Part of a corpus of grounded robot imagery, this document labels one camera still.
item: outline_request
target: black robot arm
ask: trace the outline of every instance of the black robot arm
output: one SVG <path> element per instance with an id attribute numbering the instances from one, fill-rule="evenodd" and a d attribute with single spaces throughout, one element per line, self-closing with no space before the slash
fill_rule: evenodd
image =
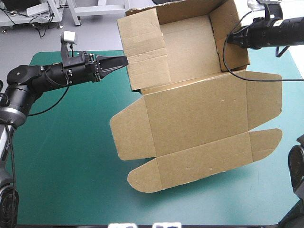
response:
<path id="1" fill-rule="evenodd" d="M 277 57 L 281 57 L 289 46 L 304 45 L 304 17 L 283 19 L 280 2 L 257 2 L 264 6 L 265 17 L 254 18 L 251 25 L 243 26 L 230 34 L 228 43 L 253 49 L 277 47 Z M 285 48 L 279 53 L 279 47 L 282 46 Z"/>
<path id="2" fill-rule="evenodd" d="M 109 73 L 128 65 L 127 58 L 105 57 L 81 51 L 69 55 L 67 44 L 77 43 L 74 32 L 61 35 L 62 63 L 48 66 L 21 65 L 11 70 L 8 87 L 0 101 L 0 118 L 15 128 L 24 124 L 31 106 L 44 92 L 85 82 L 99 82 Z"/>
<path id="3" fill-rule="evenodd" d="M 4 93 L 0 93 L 1 228 L 15 227 L 17 222 L 19 197 L 14 184 L 14 171 L 13 176 L 10 175 L 6 163 L 14 132 L 25 123 L 33 103 L 44 92 L 64 87 L 68 89 L 72 85 L 90 81 L 99 82 L 109 73 L 128 65 L 124 56 L 95 56 L 86 51 L 74 56 L 73 44 L 76 43 L 76 34 L 65 31 L 61 36 L 61 63 L 48 66 L 21 65 L 9 72 L 8 87 Z M 71 57 L 68 44 L 72 49 Z"/>

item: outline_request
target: cardboard box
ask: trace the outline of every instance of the cardboard box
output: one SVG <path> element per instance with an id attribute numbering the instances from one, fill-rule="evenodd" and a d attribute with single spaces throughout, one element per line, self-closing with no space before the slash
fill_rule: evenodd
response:
<path id="1" fill-rule="evenodd" d="M 133 9 L 118 20 L 138 101 L 111 119 L 122 160 L 152 158 L 128 181 L 142 192 L 189 183 L 255 161 L 279 144 L 279 129 L 250 132 L 281 113 L 282 84 L 222 72 L 226 34 L 239 21 L 233 0 L 187 0 Z M 228 63 L 247 78 L 247 50 L 229 45 Z"/>

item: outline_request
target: gray floor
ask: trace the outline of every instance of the gray floor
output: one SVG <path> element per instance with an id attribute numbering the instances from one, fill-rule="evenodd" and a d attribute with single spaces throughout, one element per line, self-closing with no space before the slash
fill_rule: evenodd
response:
<path id="1" fill-rule="evenodd" d="M 108 0 L 115 4 L 119 0 Z M 132 8 L 153 5 L 151 0 L 130 0 Z M 66 9 L 62 25 L 64 30 L 78 34 L 75 50 L 122 50 L 116 20 L 124 14 L 82 17 L 82 26 L 75 26 L 69 9 Z M 31 26 L 8 29 L 7 34 L 0 34 L 0 79 L 5 83 L 8 72 L 22 64 L 29 64 L 33 55 L 42 51 L 60 51 L 62 30 L 50 29 L 43 38 Z"/>

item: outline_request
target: cardboard flap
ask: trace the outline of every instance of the cardboard flap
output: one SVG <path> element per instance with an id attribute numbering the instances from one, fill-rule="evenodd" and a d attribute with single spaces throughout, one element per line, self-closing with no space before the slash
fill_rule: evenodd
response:
<path id="1" fill-rule="evenodd" d="M 184 0 L 168 2 L 165 4 L 146 7 L 142 9 L 131 9 L 126 15 L 132 15 L 149 9 L 156 9 L 160 24 L 184 20 L 209 14 L 226 0 Z"/>
<path id="2" fill-rule="evenodd" d="M 281 86 L 226 73 L 146 90 L 143 98 L 111 121 L 119 156 L 124 160 L 163 156 L 248 132 L 280 114 Z"/>
<path id="3" fill-rule="evenodd" d="M 268 156 L 281 136 L 279 129 L 242 133 L 157 157 L 131 171 L 128 181 L 136 190 L 147 193 L 186 184 Z"/>
<path id="4" fill-rule="evenodd" d="M 249 79 L 282 79 L 280 75 L 246 71 Z M 248 129 L 251 130 L 280 115 L 282 82 L 246 81 Z"/>
<path id="5" fill-rule="evenodd" d="M 250 132 L 253 161 L 259 161 L 270 155 L 282 138 L 280 129 Z"/>
<path id="6" fill-rule="evenodd" d="M 170 82 L 167 49 L 156 10 L 118 20 L 132 90 Z"/>
<path id="7" fill-rule="evenodd" d="M 228 33 L 240 20 L 234 0 L 228 0 L 212 11 L 209 16 L 213 27 L 221 69 L 222 71 L 227 71 L 223 62 L 224 42 Z M 248 51 L 237 45 L 227 44 L 226 60 L 231 69 L 246 66 L 249 64 Z"/>
<path id="8" fill-rule="evenodd" d="M 156 192 L 156 189 L 162 189 L 156 159 L 131 171 L 128 175 L 128 182 L 133 188 L 141 192 L 152 193 Z"/>
<path id="9" fill-rule="evenodd" d="M 120 159 L 156 157 L 143 97 L 113 116 L 110 126 Z"/>

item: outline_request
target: green mat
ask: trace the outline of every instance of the green mat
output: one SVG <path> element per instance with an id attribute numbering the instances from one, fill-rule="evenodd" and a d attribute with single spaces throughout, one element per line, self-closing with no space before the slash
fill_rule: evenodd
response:
<path id="1" fill-rule="evenodd" d="M 122 55 L 122 51 L 100 51 Z M 300 77 L 289 53 L 251 51 L 250 70 Z M 31 64 L 60 62 L 59 52 L 38 53 Z M 63 93 L 45 93 L 32 112 L 51 106 Z M 126 69 L 101 83 L 70 88 L 53 110 L 29 117 L 14 138 L 19 224 L 273 224 L 297 202 L 287 156 L 303 134 L 303 83 L 285 83 L 282 114 L 259 129 L 281 128 L 282 142 L 268 158 L 245 167 L 154 194 L 132 189 L 129 171 L 146 160 L 121 161 L 109 120 L 141 95 L 131 92 Z"/>

